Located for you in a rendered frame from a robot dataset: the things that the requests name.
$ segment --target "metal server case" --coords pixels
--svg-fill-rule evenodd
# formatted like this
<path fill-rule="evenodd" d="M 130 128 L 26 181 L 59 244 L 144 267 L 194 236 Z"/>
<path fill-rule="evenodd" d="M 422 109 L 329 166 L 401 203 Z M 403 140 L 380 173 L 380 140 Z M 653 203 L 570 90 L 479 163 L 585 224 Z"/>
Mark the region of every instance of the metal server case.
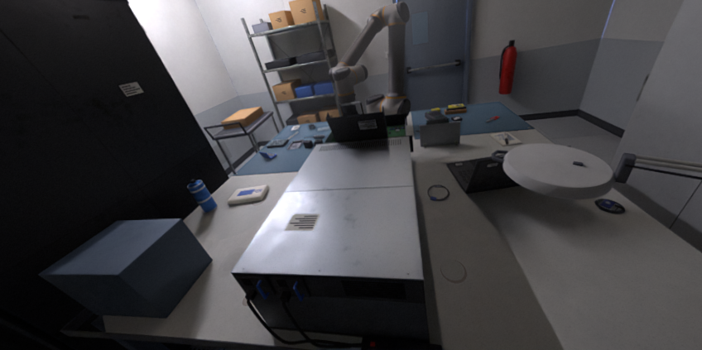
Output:
<path fill-rule="evenodd" d="M 232 274 L 273 328 L 289 291 L 304 330 L 428 339 L 409 138 L 318 145 Z"/>

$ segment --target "blue mat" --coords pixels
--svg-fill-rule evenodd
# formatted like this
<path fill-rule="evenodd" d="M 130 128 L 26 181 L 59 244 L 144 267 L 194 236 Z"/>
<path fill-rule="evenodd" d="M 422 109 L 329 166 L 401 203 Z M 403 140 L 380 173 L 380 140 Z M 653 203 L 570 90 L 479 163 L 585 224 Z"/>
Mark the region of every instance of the blue mat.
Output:
<path fill-rule="evenodd" d="M 297 130 L 297 135 L 290 139 L 283 147 L 273 147 L 270 149 L 268 147 L 262 147 L 261 151 L 278 154 L 278 157 L 268 160 L 266 157 L 261 156 L 261 154 L 256 153 L 251 160 L 237 171 L 237 175 L 277 174 L 279 172 L 297 172 L 300 170 L 302 164 L 305 164 L 305 160 L 307 160 L 307 157 L 313 149 L 305 149 L 304 146 L 301 146 L 299 149 L 287 150 L 287 147 L 294 141 L 312 139 L 314 135 L 324 135 L 324 141 L 331 135 L 331 130 L 329 129 L 326 131 L 317 131 L 317 128 L 329 128 L 329 124 L 326 122 L 315 123 L 316 129 L 309 129 L 309 125 L 310 124 L 300 125 L 300 129 Z M 292 125 L 288 125 L 273 139 L 287 139 L 293 133 L 291 129 Z"/>
<path fill-rule="evenodd" d="M 451 119 L 455 116 L 461 116 L 461 135 L 475 135 L 477 133 L 493 133 L 505 131 L 521 131 L 522 129 L 534 129 L 526 121 L 508 109 L 507 106 L 500 102 L 480 103 L 466 105 L 467 112 L 461 114 L 449 114 Z M 441 108 L 441 114 L 444 114 L 444 109 Z M 417 110 L 412 112 L 412 126 L 414 127 L 415 139 L 419 139 L 419 127 L 426 125 L 424 114 L 429 110 Z M 486 122 L 491 117 L 499 116 L 500 118 Z"/>

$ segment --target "fire extinguisher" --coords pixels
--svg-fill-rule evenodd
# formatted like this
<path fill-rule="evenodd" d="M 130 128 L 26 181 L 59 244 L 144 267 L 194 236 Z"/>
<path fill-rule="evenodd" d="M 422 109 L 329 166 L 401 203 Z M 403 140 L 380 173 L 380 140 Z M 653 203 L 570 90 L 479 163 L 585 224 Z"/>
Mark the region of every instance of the fire extinguisher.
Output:
<path fill-rule="evenodd" d="M 517 64 L 517 48 L 514 47 L 514 40 L 509 41 L 509 46 L 502 50 L 500 59 L 500 94 L 508 95 L 512 93 L 512 81 L 514 80 L 514 66 Z"/>

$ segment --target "blue water bottle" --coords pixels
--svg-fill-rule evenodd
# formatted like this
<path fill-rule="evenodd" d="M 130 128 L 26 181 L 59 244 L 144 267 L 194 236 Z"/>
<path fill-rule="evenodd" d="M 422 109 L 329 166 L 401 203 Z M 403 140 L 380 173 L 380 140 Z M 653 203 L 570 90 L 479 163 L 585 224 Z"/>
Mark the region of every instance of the blue water bottle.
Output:
<path fill-rule="evenodd" d="M 214 202 L 212 194 L 209 193 L 207 187 L 204 185 L 202 180 L 191 180 L 188 184 L 188 190 L 195 198 L 195 201 L 202 207 L 202 210 L 209 212 L 217 208 L 217 203 Z"/>

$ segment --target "round white lamp head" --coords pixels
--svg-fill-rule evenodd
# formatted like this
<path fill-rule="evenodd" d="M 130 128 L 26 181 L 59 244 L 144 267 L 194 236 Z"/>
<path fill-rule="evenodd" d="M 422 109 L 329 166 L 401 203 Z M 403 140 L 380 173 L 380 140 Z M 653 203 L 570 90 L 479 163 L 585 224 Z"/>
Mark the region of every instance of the round white lamp head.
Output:
<path fill-rule="evenodd" d="M 573 147 L 537 143 L 515 147 L 502 163 L 521 187 L 558 199 L 592 199 L 612 189 L 612 168 Z"/>

